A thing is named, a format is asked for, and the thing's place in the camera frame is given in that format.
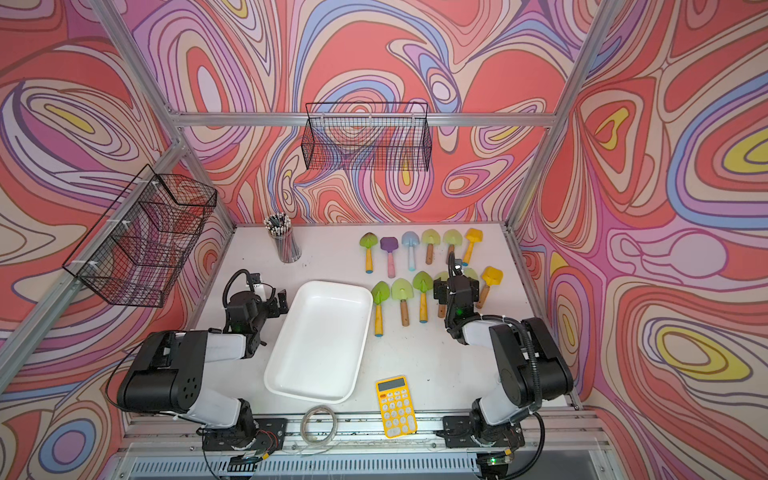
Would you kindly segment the green wooden-handle shovel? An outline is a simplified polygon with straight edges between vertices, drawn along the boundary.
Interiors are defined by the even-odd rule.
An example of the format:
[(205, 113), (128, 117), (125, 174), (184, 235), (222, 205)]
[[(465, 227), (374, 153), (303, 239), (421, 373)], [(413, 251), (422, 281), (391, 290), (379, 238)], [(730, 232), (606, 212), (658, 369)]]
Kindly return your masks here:
[(473, 279), (473, 280), (478, 280), (478, 279), (479, 279), (479, 277), (478, 277), (478, 275), (477, 275), (476, 271), (475, 271), (474, 269), (472, 269), (472, 268), (465, 268), (465, 269), (463, 270), (463, 274), (464, 274), (466, 277), (468, 277), (468, 278), (470, 278), (470, 279)]
[(437, 301), (437, 316), (441, 319), (444, 319), (447, 313), (448, 277), (447, 272), (441, 272), (433, 279), (433, 298)]
[(463, 236), (458, 230), (450, 229), (443, 234), (443, 242), (447, 245), (446, 260), (449, 260), (449, 257), (462, 245)]
[(403, 278), (396, 279), (391, 287), (391, 296), (399, 303), (402, 326), (408, 327), (410, 325), (408, 301), (414, 297), (411, 283)]

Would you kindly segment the yellow shovel wooden handle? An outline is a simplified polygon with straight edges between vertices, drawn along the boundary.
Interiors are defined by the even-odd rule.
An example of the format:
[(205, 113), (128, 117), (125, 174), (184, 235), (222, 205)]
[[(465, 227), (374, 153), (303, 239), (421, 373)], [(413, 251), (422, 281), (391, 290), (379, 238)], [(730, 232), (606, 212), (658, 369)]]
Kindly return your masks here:
[(483, 280), (483, 287), (480, 290), (479, 298), (476, 303), (478, 309), (482, 309), (486, 303), (487, 297), (491, 291), (491, 288), (498, 286), (502, 283), (504, 273), (492, 266), (488, 266), (484, 269), (481, 278)]

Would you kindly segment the green shovel wooden handle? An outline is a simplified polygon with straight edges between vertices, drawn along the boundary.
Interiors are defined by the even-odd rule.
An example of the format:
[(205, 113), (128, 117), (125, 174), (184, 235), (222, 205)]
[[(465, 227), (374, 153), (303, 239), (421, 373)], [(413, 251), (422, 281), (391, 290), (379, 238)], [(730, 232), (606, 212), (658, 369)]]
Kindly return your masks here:
[(425, 230), (421, 236), (421, 242), (426, 246), (425, 263), (431, 265), (434, 261), (435, 246), (441, 241), (440, 234), (434, 229)]

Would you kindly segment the light blue shovel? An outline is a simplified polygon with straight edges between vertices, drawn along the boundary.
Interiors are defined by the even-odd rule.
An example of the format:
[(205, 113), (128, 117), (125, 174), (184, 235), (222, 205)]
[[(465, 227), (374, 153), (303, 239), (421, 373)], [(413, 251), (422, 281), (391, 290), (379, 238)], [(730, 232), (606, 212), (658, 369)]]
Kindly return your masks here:
[(420, 244), (420, 237), (414, 231), (406, 231), (402, 235), (401, 243), (407, 250), (408, 269), (410, 271), (415, 271), (416, 270), (416, 248)]

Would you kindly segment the green shovel blue-tip handle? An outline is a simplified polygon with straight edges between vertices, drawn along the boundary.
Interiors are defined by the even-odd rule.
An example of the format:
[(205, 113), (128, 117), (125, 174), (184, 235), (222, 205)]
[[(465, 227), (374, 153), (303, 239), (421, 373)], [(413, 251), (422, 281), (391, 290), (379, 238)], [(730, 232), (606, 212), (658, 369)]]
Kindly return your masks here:
[(372, 288), (371, 293), (375, 306), (374, 335), (376, 337), (382, 337), (384, 334), (382, 304), (390, 298), (390, 286), (385, 281), (379, 281)]

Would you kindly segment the purple shovel pink handle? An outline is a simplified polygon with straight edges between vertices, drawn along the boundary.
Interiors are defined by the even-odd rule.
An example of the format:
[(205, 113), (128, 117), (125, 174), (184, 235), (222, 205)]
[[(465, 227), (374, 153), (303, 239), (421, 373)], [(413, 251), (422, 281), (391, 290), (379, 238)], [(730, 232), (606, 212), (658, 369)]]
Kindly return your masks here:
[(396, 237), (382, 237), (380, 239), (380, 248), (387, 254), (387, 275), (393, 279), (396, 277), (394, 252), (399, 248), (399, 242)]

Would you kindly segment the green shovel yellow handle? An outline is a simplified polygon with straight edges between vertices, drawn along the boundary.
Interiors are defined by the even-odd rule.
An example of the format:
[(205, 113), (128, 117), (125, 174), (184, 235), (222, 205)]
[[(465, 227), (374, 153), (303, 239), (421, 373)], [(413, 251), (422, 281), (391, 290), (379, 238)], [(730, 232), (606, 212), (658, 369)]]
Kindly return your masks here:
[(374, 272), (372, 249), (378, 244), (378, 237), (372, 233), (365, 233), (359, 240), (359, 245), (365, 250), (365, 271), (367, 274)]

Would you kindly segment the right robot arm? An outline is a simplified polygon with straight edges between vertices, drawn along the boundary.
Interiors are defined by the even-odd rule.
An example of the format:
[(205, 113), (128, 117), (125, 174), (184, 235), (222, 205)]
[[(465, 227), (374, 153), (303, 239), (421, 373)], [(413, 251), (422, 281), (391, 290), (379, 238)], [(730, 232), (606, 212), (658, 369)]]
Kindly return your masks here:
[(475, 425), (517, 423), (538, 412), (544, 401), (572, 391), (570, 368), (542, 319), (479, 313), (479, 282), (461, 273), (448, 273), (433, 289), (438, 304), (446, 308), (448, 334), (462, 345), (488, 348), (494, 354), (498, 381), (474, 402)]

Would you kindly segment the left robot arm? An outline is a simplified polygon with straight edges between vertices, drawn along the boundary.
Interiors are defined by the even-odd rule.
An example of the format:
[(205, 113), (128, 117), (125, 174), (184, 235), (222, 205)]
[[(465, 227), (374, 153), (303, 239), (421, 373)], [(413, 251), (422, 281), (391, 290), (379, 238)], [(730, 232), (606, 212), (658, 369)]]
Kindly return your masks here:
[(209, 363), (250, 359), (265, 342), (262, 330), (270, 319), (289, 311), (287, 293), (269, 286), (246, 269), (228, 280), (222, 305), (221, 329), (161, 331), (139, 347), (116, 396), (119, 409), (130, 413), (164, 414), (184, 418), (207, 432), (251, 440), (258, 432), (248, 401), (227, 397), (203, 386)]

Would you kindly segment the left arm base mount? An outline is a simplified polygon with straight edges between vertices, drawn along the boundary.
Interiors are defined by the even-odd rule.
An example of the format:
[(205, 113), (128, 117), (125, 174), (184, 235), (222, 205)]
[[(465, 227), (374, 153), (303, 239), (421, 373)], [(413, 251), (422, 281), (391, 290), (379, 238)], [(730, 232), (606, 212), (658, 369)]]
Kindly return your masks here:
[(238, 455), (253, 453), (263, 456), (274, 454), (283, 448), (288, 425), (287, 418), (256, 418), (254, 424), (253, 429), (246, 431), (240, 431), (236, 427), (228, 429), (200, 427), (197, 429), (197, 434), (202, 438), (202, 448), (205, 452), (227, 452)]

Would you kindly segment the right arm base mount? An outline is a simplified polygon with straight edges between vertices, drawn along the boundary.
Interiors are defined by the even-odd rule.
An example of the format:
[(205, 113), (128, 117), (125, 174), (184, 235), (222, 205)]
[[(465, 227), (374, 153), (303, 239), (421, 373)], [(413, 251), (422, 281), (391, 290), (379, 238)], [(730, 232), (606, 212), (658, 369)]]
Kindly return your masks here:
[(435, 434), (448, 448), (503, 448), (512, 451), (525, 445), (519, 424), (488, 425), (475, 414), (444, 416)]

